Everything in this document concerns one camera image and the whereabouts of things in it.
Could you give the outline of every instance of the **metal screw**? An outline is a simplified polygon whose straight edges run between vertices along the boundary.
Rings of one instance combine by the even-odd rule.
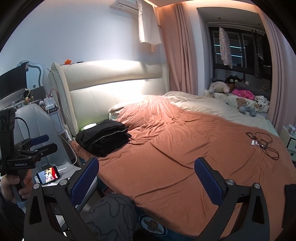
[[[260,189],[260,184],[254,183],[254,187],[257,188],[257,189]]]
[[[40,184],[39,183],[35,183],[34,186],[33,186],[34,189],[37,189],[39,187],[40,187]]]
[[[234,184],[234,181],[232,179],[227,179],[226,182],[228,185],[231,185],[231,186]]]
[[[63,186],[63,185],[66,185],[66,184],[67,184],[67,180],[63,179],[63,180],[61,180],[59,183],[60,183],[60,185],[62,185],[62,186]]]

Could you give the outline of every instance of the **pink curtain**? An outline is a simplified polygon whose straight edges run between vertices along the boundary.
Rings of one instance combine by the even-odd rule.
[[[296,123],[296,55],[271,19],[258,9],[269,40],[272,58],[272,90],[268,119],[278,133]]]
[[[159,8],[159,19],[167,62],[170,90],[197,93],[195,43],[183,3]]]

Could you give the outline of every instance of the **person's leg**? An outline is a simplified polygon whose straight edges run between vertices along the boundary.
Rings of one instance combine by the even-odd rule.
[[[100,241],[132,241],[137,214],[130,198],[112,194],[90,209],[85,222]]]

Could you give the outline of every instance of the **smartphone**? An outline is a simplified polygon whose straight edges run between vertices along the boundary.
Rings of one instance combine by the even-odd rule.
[[[42,172],[37,173],[37,178],[42,185],[54,182],[60,177],[61,176],[56,166],[50,167]]]

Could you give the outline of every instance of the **headboard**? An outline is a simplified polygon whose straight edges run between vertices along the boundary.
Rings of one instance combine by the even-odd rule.
[[[103,60],[72,65],[53,63],[49,72],[53,97],[73,136],[84,126],[109,118],[109,109],[141,95],[169,91],[168,65]]]

